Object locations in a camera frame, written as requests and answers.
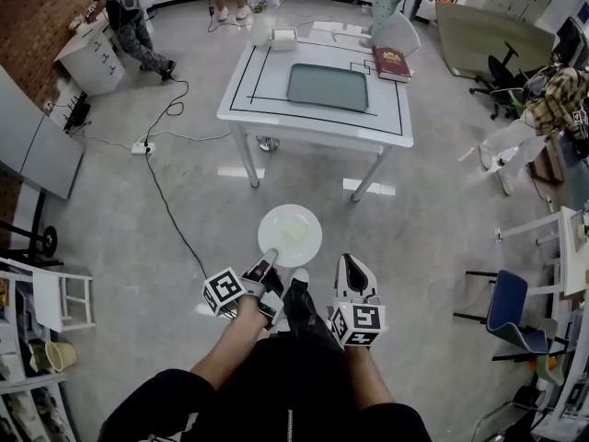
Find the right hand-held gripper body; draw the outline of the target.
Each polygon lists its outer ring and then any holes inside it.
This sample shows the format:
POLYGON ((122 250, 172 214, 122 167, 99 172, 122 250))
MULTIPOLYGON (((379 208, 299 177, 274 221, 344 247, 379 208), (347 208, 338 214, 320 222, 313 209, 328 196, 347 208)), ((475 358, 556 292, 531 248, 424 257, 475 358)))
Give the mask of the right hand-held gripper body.
POLYGON ((329 321, 341 347, 369 348, 387 329, 386 307, 377 294, 335 297, 329 321))

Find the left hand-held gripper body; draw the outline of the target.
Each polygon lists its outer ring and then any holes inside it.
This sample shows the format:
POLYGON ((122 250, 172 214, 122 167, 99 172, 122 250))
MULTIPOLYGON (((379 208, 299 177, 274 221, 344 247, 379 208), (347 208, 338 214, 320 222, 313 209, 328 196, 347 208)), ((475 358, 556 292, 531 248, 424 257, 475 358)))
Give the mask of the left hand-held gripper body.
POLYGON ((259 311, 267 318, 267 330, 277 323, 283 313, 283 301, 275 291, 262 283, 239 277, 231 267, 206 279, 202 296, 214 316, 230 320, 237 316, 237 302, 241 297, 255 297, 259 311))

